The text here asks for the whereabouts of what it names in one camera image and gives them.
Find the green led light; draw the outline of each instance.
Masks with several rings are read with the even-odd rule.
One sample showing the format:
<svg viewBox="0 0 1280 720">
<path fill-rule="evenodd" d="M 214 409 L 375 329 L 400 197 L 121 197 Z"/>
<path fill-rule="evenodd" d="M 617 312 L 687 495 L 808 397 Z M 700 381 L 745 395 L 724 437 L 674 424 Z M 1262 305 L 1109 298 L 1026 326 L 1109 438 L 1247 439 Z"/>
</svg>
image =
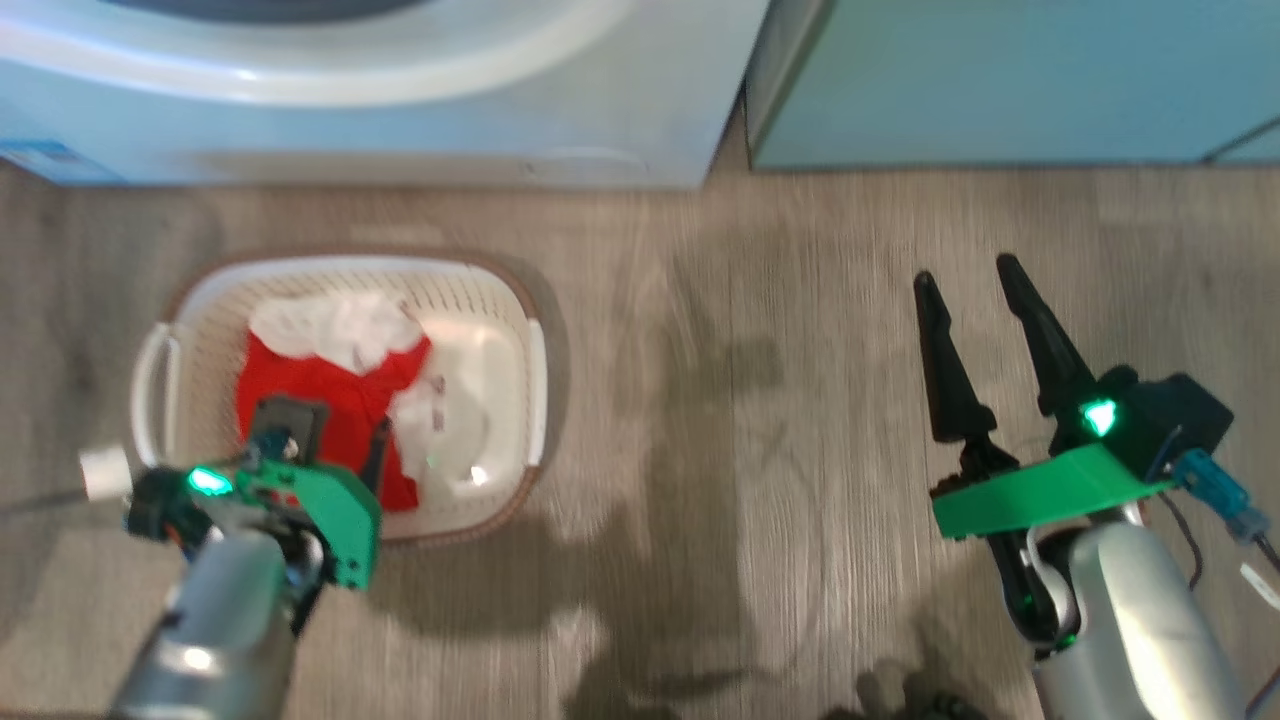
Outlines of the green led light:
<svg viewBox="0 0 1280 720">
<path fill-rule="evenodd" d="M 197 492 L 209 496 L 227 495 L 234 488 L 230 480 L 204 468 L 196 468 L 192 470 L 191 474 L 187 475 L 187 484 Z"/>
<path fill-rule="evenodd" d="M 1102 437 L 1111 432 L 1116 424 L 1116 404 L 1112 400 L 1098 400 L 1085 402 L 1080 406 L 1080 414 L 1093 434 Z"/>
</svg>

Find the laundry basket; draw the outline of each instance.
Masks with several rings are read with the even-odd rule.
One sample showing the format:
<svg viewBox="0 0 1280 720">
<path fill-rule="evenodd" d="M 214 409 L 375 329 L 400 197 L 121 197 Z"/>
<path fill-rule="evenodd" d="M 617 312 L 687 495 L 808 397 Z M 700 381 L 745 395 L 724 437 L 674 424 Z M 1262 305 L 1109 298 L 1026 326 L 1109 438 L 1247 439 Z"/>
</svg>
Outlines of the laundry basket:
<svg viewBox="0 0 1280 720">
<path fill-rule="evenodd" d="M 198 278 L 147 334 L 129 414 L 146 465 L 236 452 L 236 383 L 248 318 L 273 297 L 383 291 L 431 341 L 425 373 L 460 383 L 488 421 L 471 479 L 419 484 L 420 506 L 383 518 L 384 539 L 463 541 L 518 510 L 547 434 L 547 347 L 538 309 L 503 268 L 467 254 L 324 254 L 232 261 Z"/>
</svg>

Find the blue connector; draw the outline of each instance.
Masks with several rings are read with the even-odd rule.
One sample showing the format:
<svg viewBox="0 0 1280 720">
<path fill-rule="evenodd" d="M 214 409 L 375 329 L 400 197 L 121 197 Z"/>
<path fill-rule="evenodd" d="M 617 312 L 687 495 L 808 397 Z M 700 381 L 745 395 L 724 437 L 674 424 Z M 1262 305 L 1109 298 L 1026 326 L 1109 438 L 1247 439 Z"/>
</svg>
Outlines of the blue connector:
<svg viewBox="0 0 1280 720">
<path fill-rule="evenodd" d="M 1240 544 L 1251 544 L 1271 529 L 1271 519 L 1249 505 L 1248 491 L 1203 450 L 1190 450 L 1178 459 L 1174 482 L 1217 512 Z"/>
</svg>

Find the red clothing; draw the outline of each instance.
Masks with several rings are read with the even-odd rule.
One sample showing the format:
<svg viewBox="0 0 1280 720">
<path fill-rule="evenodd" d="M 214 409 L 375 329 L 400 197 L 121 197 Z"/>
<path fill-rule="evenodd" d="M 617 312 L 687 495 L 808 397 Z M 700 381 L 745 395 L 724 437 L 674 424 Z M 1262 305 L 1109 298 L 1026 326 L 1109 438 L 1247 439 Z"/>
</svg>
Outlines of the red clothing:
<svg viewBox="0 0 1280 720">
<path fill-rule="evenodd" d="M 376 370 L 361 377 L 320 357 L 283 357 L 248 333 L 248 357 L 236 384 L 241 439 L 247 437 L 253 409 L 265 397 L 288 395 L 324 402 L 329 406 L 329 421 L 320 438 L 319 457 L 358 474 L 369 456 L 369 441 L 387 416 L 392 396 L 413 384 L 430 347 L 431 342 L 424 337 L 406 352 L 388 354 Z M 379 501 L 388 511 L 417 507 L 417 483 L 401 473 L 394 433 L 387 442 Z"/>
</svg>

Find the white appliance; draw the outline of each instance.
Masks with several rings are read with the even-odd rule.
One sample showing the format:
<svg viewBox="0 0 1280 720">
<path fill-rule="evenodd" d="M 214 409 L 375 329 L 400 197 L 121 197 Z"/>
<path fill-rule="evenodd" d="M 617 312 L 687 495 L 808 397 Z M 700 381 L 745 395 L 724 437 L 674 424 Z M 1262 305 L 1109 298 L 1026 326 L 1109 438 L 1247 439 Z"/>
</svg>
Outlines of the white appliance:
<svg viewBox="0 0 1280 720">
<path fill-rule="evenodd" d="M 768 4 L 404 1 L 0 0 L 0 156 L 65 184 L 696 187 Z"/>
</svg>

